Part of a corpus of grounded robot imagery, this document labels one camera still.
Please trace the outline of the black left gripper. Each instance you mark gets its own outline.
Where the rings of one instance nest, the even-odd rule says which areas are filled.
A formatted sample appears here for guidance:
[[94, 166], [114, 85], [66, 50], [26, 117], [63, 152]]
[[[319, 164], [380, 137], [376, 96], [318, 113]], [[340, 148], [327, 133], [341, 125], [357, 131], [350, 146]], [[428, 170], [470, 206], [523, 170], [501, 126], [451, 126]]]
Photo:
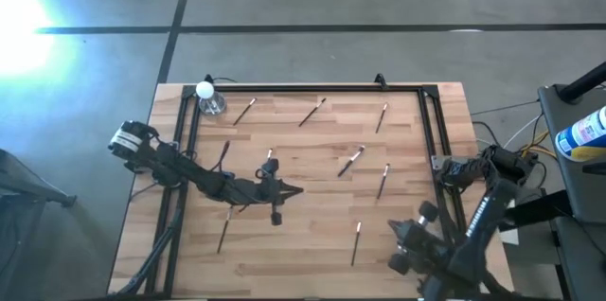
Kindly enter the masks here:
[[289, 185], [282, 182], [282, 189], [286, 192], [280, 193], [280, 181], [276, 178], [278, 170], [278, 160], [269, 158], [257, 171], [256, 177], [260, 179], [266, 200], [271, 204], [271, 223], [272, 225], [282, 224], [281, 206], [286, 201], [296, 195], [303, 193], [304, 189], [299, 186]]

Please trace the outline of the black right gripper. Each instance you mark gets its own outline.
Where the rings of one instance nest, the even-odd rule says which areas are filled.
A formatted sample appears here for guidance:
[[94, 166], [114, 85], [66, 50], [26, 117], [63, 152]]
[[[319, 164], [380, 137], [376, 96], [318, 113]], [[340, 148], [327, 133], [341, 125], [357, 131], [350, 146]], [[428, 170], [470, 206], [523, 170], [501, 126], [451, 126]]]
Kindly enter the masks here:
[[444, 242], [426, 229], [429, 222], [436, 220], [437, 207], [425, 201], [419, 207], [419, 214], [417, 221], [388, 221], [397, 240], [397, 251], [387, 265], [399, 274], [407, 274], [410, 269], [418, 274], [428, 274], [444, 252]]

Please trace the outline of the thin black makeup brush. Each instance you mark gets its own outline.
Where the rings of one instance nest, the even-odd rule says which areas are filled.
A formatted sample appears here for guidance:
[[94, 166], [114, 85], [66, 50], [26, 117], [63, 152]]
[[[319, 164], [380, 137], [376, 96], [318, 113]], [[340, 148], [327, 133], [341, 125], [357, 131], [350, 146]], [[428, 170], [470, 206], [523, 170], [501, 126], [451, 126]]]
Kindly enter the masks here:
[[234, 212], [234, 205], [230, 205], [229, 208], [228, 208], [227, 214], [226, 214], [226, 219], [225, 219], [225, 222], [223, 224], [223, 230], [222, 230], [222, 233], [221, 233], [221, 236], [220, 236], [220, 240], [219, 240], [219, 243], [218, 243], [218, 247], [217, 247], [217, 251], [216, 251], [217, 255], [220, 254], [221, 251], [222, 251], [223, 242], [224, 242], [224, 239], [225, 239], [225, 236], [226, 236], [226, 232], [227, 232], [229, 223], [230, 223], [231, 218], [233, 216], [233, 212]]
[[313, 108], [312, 110], [299, 122], [298, 127], [302, 127], [309, 118], [317, 112], [317, 110], [322, 106], [322, 104], [327, 100], [326, 97], [323, 97]]
[[385, 116], [385, 113], [386, 113], [387, 108], [388, 108], [388, 102], [386, 102], [386, 103], [383, 105], [383, 108], [382, 108], [382, 111], [381, 111], [381, 114], [380, 114], [380, 117], [379, 117], [379, 120], [378, 120], [377, 126], [376, 126], [376, 128], [375, 128], [375, 133], [378, 133], [378, 132], [379, 132], [379, 130], [380, 130], [380, 128], [381, 128], [381, 126], [382, 126], [382, 124], [383, 124], [383, 119], [384, 119], [384, 116]]
[[388, 174], [389, 170], [390, 170], [390, 164], [387, 163], [385, 165], [384, 169], [383, 169], [382, 179], [381, 179], [380, 186], [379, 186], [379, 189], [378, 189], [378, 192], [377, 192], [377, 195], [376, 195], [376, 200], [377, 201], [380, 200], [380, 198], [382, 196], [384, 185], [385, 185], [387, 174]]
[[353, 267], [355, 265], [355, 259], [356, 259], [357, 250], [358, 250], [358, 246], [359, 246], [359, 240], [360, 240], [360, 236], [361, 236], [361, 228], [362, 228], [362, 222], [358, 221], [357, 225], [356, 225], [355, 239], [354, 239], [352, 255], [351, 255], [351, 260], [350, 260], [351, 267]]
[[233, 122], [233, 126], [236, 126], [240, 123], [240, 121], [242, 120], [242, 118], [248, 113], [248, 111], [251, 109], [251, 107], [256, 103], [257, 98], [253, 97], [251, 99], [251, 101], [248, 103], [248, 105], [242, 110], [241, 114], [237, 117], [237, 119]]

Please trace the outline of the thick black makeup brush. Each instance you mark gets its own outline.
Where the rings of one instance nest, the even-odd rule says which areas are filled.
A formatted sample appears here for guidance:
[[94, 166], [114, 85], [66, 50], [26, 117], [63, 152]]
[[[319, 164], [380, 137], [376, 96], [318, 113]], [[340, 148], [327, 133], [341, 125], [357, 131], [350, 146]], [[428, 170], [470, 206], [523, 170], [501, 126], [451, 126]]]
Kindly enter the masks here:
[[365, 146], [361, 145], [359, 149], [348, 159], [344, 167], [339, 171], [337, 177], [343, 176], [347, 170], [352, 166], [356, 159], [365, 151]]

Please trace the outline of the clear glass jar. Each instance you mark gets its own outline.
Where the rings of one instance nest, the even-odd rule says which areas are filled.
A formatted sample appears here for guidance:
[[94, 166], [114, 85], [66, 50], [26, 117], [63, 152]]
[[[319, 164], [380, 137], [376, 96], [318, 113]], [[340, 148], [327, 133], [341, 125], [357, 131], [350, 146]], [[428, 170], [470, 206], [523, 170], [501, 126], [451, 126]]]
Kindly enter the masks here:
[[204, 115], [220, 115], [226, 108], [226, 102], [221, 93], [215, 92], [210, 97], [201, 97], [198, 107]]

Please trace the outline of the white globe light bulb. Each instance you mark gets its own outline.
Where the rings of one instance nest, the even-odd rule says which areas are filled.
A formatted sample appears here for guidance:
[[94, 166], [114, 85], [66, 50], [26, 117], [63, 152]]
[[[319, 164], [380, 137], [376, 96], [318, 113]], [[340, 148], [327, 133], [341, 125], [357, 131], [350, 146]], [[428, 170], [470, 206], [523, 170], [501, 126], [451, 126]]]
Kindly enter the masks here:
[[212, 98], [215, 94], [214, 85], [206, 80], [199, 82], [195, 87], [196, 95], [201, 99]]

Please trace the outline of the grey metal cart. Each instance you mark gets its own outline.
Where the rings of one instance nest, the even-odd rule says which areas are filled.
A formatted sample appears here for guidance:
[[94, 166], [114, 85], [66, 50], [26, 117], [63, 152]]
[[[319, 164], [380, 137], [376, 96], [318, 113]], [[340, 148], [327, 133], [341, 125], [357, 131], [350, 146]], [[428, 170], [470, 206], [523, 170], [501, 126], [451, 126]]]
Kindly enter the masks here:
[[[556, 88], [538, 90], [551, 136], [606, 105], [606, 91], [594, 89], [568, 104]], [[570, 217], [555, 219], [561, 266], [572, 301], [606, 301], [606, 176], [584, 173], [583, 164], [558, 156]]]

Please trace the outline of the white blue wipes canister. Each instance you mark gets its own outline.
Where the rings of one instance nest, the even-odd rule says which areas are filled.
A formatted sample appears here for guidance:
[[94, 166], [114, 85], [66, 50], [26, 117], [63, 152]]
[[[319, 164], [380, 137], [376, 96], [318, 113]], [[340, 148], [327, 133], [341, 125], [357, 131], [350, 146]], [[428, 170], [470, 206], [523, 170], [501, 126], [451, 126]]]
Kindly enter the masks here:
[[606, 105], [557, 133], [555, 148], [574, 162], [606, 155]]

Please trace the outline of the black pole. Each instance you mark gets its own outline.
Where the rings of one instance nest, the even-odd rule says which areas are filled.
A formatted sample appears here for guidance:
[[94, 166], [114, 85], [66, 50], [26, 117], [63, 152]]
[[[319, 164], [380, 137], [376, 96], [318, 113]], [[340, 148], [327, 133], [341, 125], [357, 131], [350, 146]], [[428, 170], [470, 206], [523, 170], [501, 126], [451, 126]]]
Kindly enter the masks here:
[[606, 62], [601, 63], [585, 75], [557, 89], [560, 100], [569, 104], [577, 103], [584, 94], [606, 81]]

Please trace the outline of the dark grey cart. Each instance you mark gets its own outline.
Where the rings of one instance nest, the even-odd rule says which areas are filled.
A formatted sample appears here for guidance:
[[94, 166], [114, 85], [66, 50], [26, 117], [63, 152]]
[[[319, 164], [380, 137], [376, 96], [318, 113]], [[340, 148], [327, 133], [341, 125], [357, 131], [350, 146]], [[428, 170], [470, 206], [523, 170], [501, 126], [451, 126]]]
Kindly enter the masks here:
[[8, 301], [19, 261], [48, 202], [72, 206], [77, 197], [53, 186], [0, 149], [0, 301]]

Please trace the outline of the black metal rig frame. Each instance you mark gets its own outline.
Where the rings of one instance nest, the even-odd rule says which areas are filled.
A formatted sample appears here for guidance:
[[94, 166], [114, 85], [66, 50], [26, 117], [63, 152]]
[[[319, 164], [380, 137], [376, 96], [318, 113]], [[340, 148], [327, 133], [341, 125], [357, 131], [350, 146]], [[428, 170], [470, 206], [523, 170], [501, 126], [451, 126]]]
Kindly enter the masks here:
[[[223, 248], [216, 254], [229, 206], [207, 199], [195, 186], [164, 189], [148, 174], [136, 177], [108, 287], [119, 292], [140, 269], [163, 230], [173, 238], [137, 292], [138, 297], [221, 299], [418, 300], [418, 278], [389, 269], [395, 239], [387, 221], [410, 219], [438, 191], [431, 177], [435, 154], [474, 155], [476, 136], [460, 83], [225, 84], [226, 110], [200, 115], [194, 89], [162, 84], [148, 122], [161, 139], [179, 144], [206, 168], [231, 145], [223, 168], [253, 179], [268, 150], [278, 176], [304, 192], [282, 208], [234, 208]], [[253, 97], [256, 103], [242, 118]], [[299, 122], [323, 98], [309, 120]], [[383, 105], [383, 124], [375, 133]], [[348, 159], [365, 146], [347, 172]], [[380, 200], [376, 195], [390, 164]], [[175, 212], [181, 223], [173, 223]], [[357, 222], [362, 222], [350, 266]]]

